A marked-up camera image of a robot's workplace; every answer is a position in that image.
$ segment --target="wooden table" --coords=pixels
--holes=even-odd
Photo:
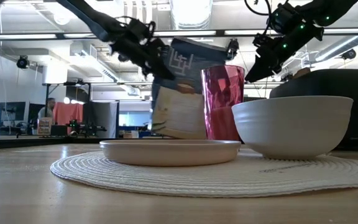
[[[0,150],[0,223],[358,223],[358,189],[285,197],[184,198],[115,192],[59,179],[49,166],[98,145]],[[336,152],[358,159],[358,152]]]

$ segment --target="table surface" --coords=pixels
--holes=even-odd
[[[0,223],[358,223],[358,189],[284,197],[185,198],[132,194],[62,180],[59,158],[95,144],[0,149]],[[358,152],[334,152],[358,159]]]

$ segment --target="woven placemat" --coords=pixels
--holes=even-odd
[[[60,159],[50,170],[104,189],[184,197],[265,197],[358,187],[358,161],[331,156],[283,161],[240,152],[236,160],[218,165],[142,167],[90,152]]]

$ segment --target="pink tumbler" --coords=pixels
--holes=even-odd
[[[219,65],[201,71],[208,139],[240,141],[231,107],[244,97],[242,67]]]

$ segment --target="beige plate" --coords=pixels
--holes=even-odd
[[[138,166],[200,166],[236,158],[239,141],[137,139],[101,141],[104,156]]]

